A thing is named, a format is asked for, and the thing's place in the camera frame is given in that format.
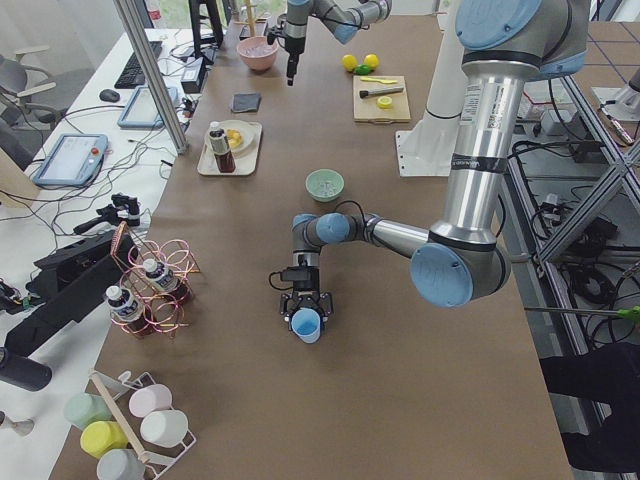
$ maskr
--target keyboard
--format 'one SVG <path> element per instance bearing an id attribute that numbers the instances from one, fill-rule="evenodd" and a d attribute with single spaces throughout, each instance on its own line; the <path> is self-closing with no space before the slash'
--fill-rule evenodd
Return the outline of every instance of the keyboard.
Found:
<path id="1" fill-rule="evenodd" d="M 162 41 L 150 41 L 149 45 L 153 51 L 153 55 L 158 59 L 162 52 Z M 131 54 L 127 64 L 122 69 L 122 73 L 118 77 L 118 81 L 114 85 L 114 88 L 136 88 L 138 85 L 144 85 L 145 78 L 142 72 L 140 62 L 135 53 Z"/>

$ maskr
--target computer mouse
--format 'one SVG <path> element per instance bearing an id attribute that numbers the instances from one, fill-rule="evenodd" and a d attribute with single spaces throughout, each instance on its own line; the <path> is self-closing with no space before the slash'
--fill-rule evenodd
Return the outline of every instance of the computer mouse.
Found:
<path id="1" fill-rule="evenodd" d="M 100 100 L 103 102 L 112 102 L 115 103 L 120 100 L 120 94 L 115 90 L 105 89 L 100 92 Z"/>

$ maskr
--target wooden cutting board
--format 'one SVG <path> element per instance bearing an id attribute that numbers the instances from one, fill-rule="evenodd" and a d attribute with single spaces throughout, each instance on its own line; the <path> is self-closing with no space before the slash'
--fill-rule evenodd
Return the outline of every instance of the wooden cutting board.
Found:
<path id="1" fill-rule="evenodd" d="M 402 75 L 369 75 L 374 78 L 397 80 L 398 83 L 382 84 L 379 82 L 363 82 L 358 75 L 353 76 L 353 118 L 356 122 L 371 123 L 395 123 L 411 121 L 409 112 L 409 98 L 407 96 L 407 86 Z M 379 108 L 376 101 L 379 97 L 360 98 L 360 90 L 378 90 L 388 87 L 403 86 L 404 91 L 392 93 L 388 96 L 393 99 L 393 107 L 388 109 Z"/>

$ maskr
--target black cylinder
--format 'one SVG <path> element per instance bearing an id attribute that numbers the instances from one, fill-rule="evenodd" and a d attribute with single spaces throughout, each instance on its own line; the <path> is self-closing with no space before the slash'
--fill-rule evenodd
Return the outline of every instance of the black cylinder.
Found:
<path id="1" fill-rule="evenodd" d="M 51 381 L 51 369 L 0 347 L 0 380 L 30 392 L 37 392 Z"/>

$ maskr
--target white table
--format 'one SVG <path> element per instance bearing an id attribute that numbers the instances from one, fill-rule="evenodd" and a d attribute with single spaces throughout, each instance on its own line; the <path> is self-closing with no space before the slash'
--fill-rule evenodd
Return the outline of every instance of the white table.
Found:
<path id="1" fill-rule="evenodd" d="M 150 40 L 162 39 L 163 52 L 158 62 L 162 73 L 173 73 L 172 77 L 165 77 L 167 85 L 180 85 L 180 64 L 170 59 L 170 50 L 177 45 L 188 43 L 191 39 L 190 30 L 149 30 Z M 90 82 L 83 89 L 69 112 L 98 105 L 110 105 L 102 102 L 98 95 L 105 88 L 113 88 L 126 60 L 132 53 L 132 48 L 126 35 L 123 35 L 105 58 Z M 124 106 L 132 90 L 120 90 L 121 99 L 113 105 Z M 38 215 L 50 222 L 58 211 L 71 212 L 60 217 L 58 224 L 65 232 L 72 232 L 74 226 L 90 220 L 96 216 L 95 209 L 111 203 L 111 195 L 124 193 L 138 198 L 144 213 L 141 221 L 141 231 L 144 233 L 150 223 L 151 212 L 156 208 L 165 185 L 165 178 L 170 168 L 161 163 L 165 160 L 172 163 L 175 160 L 175 149 L 168 133 L 163 130 L 157 132 L 122 130 L 116 121 L 122 108 L 100 108 L 71 114 L 69 120 L 82 130 L 83 133 L 106 134 L 109 138 L 109 150 L 105 157 L 102 171 L 96 179 L 96 184 L 82 194 L 83 198 L 65 200 L 52 203 L 38 210 Z M 49 152 L 57 138 L 63 133 L 77 131 L 63 120 L 48 141 L 44 144 L 44 151 Z M 147 141 L 150 150 L 140 155 L 135 166 L 120 170 L 112 177 L 118 177 L 108 191 L 108 182 L 104 179 L 106 172 L 114 165 L 124 162 L 123 158 L 134 152 L 138 142 Z M 36 158 L 43 158 L 40 152 Z M 131 165 L 133 159 L 126 162 Z M 33 173 L 36 166 L 28 170 Z M 50 200 L 60 198 L 65 191 L 42 190 L 38 199 Z M 93 201 L 96 195 L 106 193 Z M 42 203 L 34 203 L 33 208 L 39 208 Z M 23 217 L 29 215 L 26 209 L 10 209 L 0 207 L 0 219 L 9 217 Z M 112 228 L 107 224 L 101 227 Z M 0 221 L 0 277 L 10 285 L 21 289 L 25 294 L 24 285 L 30 280 L 34 272 L 33 262 L 47 256 L 55 248 L 54 236 L 44 223 L 30 216 L 19 220 Z M 74 243 L 81 237 L 61 237 L 58 248 Z M 27 314 L 8 315 L 0 313 L 0 341 L 9 330 L 17 325 Z M 3 410 L 13 420 L 31 418 L 35 421 L 33 432 L 27 437 L 18 437 L 8 430 L 0 431 L 0 478 L 20 480 L 40 480 L 48 478 L 69 431 L 69 424 L 63 417 L 65 402 L 74 394 L 85 390 L 89 368 L 95 365 L 98 353 L 102 348 L 105 336 L 110 326 L 108 309 L 99 306 L 81 323 L 71 322 L 56 334 L 44 346 L 38 349 L 30 358 L 47 364 L 53 369 L 51 383 L 39 392 L 28 392 L 4 382 L 0 382 L 0 410 Z"/>

